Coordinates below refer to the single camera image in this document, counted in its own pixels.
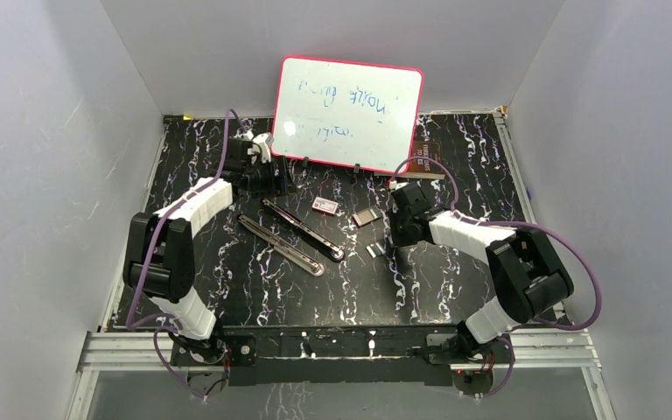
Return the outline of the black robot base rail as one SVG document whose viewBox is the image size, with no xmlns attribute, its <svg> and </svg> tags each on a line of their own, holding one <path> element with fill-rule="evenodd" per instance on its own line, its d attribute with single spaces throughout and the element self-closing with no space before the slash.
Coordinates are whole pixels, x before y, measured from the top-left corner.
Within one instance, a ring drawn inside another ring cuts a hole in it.
<svg viewBox="0 0 672 420">
<path fill-rule="evenodd" d="M 171 363 L 228 367 L 232 386 L 421 382 L 486 390 L 508 364 L 510 338 L 476 344 L 458 325 L 224 326 L 194 357 L 175 339 Z"/>
</svg>

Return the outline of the cardboard staple box tray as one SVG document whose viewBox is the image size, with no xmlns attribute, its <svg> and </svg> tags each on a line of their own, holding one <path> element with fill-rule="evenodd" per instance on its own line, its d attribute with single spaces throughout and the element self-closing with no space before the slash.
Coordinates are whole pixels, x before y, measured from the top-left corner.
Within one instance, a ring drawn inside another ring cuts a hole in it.
<svg viewBox="0 0 672 420">
<path fill-rule="evenodd" d="M 358 228 L 380 220 L 383 217 L 383 211 L 377 206 L 371 206 L 353 214 L 352 219 Z"/>
</svg>

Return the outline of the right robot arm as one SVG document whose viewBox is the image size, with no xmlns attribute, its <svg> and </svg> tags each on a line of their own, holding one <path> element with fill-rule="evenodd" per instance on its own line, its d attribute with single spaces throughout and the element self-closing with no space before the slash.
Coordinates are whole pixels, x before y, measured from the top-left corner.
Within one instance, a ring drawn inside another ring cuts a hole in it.
<svg viewBox="0 0 672 420">
<path fill-rule="evenodd" d="M 494 296 L 467 319 L 453 336 L 428 344 L 424 356 L 482 361 L 493 341 L 553 308 L 574 291 L 574 284 L 548 236 L 535 227 L 485 226 L 461 220 L 448 208 L 430 203 L 416 182 L 392 181 L 388 212 L 390 242 L 408 247 L 419 242 L 456 249 L 484 263 Z"/>
</svg>

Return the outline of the silver staple strip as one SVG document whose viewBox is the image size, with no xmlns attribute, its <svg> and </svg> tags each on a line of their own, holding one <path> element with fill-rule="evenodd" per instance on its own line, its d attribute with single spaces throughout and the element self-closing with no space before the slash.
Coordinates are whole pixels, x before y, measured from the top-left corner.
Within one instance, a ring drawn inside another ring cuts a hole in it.
<svg viewBox="0 0 672 420">
<path fill-rule="evenodd" d="M 366 250 L 372 258 L 383 256 L 386 253 L 385 244 L 382 241 L 367 245 Z"/>
</svg>

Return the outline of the red white staple box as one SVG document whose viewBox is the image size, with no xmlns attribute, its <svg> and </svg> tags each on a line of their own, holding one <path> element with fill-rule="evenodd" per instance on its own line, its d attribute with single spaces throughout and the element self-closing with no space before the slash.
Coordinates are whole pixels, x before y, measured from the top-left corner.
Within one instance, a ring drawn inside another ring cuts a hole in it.
<svg viewBox="0 0 672 420">
<path fill-rule="evenodd" d="M 323 214 L 335 215 L 338 212 L 339 203 L 333 200 L 316 197 L 311 205 L 311 209 Z"/>
</svg>

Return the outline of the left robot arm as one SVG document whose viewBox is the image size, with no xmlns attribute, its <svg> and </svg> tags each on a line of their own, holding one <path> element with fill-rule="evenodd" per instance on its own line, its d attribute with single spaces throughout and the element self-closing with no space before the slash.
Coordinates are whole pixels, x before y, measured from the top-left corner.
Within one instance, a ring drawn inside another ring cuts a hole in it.
<svg viewBox="0 0 672 420">
<path fill-rule="evenodd" d="M 157 305 L 176 335 L 191 341 L 192 352 L 206 364 L 222 360 L 227 342 L 214 332 L 216 317 L 193 287 L 193 239 L 239 193 L 276 197 L 294 191 L 285 157 L 271 151 L 273 142 L 270 133 L 229 138 L 219 176 L 200 178 L 170 205 L 137 213 L 129 225 L 125 285 Z"/>
</svg>

